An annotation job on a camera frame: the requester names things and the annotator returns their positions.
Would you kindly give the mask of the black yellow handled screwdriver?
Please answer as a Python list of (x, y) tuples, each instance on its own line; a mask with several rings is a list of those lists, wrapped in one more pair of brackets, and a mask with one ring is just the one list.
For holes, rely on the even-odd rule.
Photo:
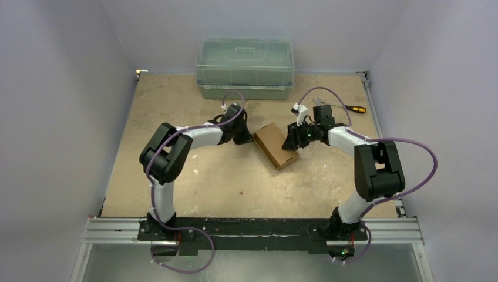
[(362, 106), (345, 105), (345, 109), (350, 112), (359, 113), (359, 114), (364, 114), (367, 112), (367, 109)]

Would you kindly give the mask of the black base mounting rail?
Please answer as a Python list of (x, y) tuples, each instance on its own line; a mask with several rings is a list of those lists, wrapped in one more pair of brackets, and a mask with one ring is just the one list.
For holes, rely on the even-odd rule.
[(354, 223), (338, 227), (325, 218), (177, 217), (165, 227), (148, 216), (140, 219), (139, 241), (170, 243), (181, 256), (200, 250), (305, 251), (351, 257), (355, 245), (366, 243), (366, 228)]

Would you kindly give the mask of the aluminium frame extrusion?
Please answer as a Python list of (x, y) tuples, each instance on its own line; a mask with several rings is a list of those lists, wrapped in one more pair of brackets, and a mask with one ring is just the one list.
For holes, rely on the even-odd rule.
[(93, 244), (169, 244), (194, 241), (201, 236), (196, 229), (206, 232), (213, 240), (218, 238), (284, 238), (323, 242), (329, 246), (366, 244), (415, 244), (423, 238), (416, 219), (365, 219), (364, 226), (354, 235), (322, 236), (319, 228), (327, 219), (230, 219), (178, 218), (180, 231), (154, 231), (144, 218), (90, 218), (87, 220), (82, 242)]

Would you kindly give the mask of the green clear-lid plastic toolbox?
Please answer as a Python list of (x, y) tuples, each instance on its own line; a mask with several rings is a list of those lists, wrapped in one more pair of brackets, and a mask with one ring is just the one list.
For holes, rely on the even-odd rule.
[(294, 50), (286, 39), (207, 38), (196, 60), (205, 99), (286, 100), (294, 87)]

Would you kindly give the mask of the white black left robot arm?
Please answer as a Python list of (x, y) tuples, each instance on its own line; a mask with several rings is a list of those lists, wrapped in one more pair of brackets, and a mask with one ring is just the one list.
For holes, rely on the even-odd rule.
[(150, 182), (151, 208), (147, 220), (160, 240), (168, 240), (180, 230), (175, 224), (174, 183), (183, 170), (191, 150), (234, 142), (253, 141), (247, 126), (248, 114), (238, 103), (224, 108), (224, 113), (202, 125), (178, 127), (162, 123), (139, 156)]

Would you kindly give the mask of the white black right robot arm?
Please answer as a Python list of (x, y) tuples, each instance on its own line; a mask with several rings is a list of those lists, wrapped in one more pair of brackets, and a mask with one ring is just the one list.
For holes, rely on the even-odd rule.
[(355, 190), (345, 203), (332, 212), (326, 236), (344, 239), (359, 229), (362, 213), (375, 200), (388, 199), (405, 188), (405, 178), (396, 145), (391, 141), (367, 141), (357, 137), (344, 123), (337, 123), (328, 105), (314, 106), (314, 121), (307, 123), (308, 108), (296, 103), (292, 109), (296, 122), (287, 126), (283, 150), (296, 151), (319, 141), (340, 149), (354, 159)]

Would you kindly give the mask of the silver open-end wrench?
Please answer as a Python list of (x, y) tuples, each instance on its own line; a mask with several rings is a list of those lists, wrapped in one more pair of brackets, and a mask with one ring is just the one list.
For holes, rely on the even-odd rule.
[(316, 98), (313, 98), (313, 102), (317, 105), (317, 106), (322, 106), (323, 105), (323, 102), (320, 98), (316, 97)]

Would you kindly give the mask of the brown cardboard box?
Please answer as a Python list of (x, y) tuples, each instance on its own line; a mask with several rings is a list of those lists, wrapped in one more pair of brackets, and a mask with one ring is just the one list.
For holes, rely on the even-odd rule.
[(298, 152), (282, 149), (285, 136), (274, 123), (256, 130), (253, 139), (276, 170), (283, 170), (299, 159)]

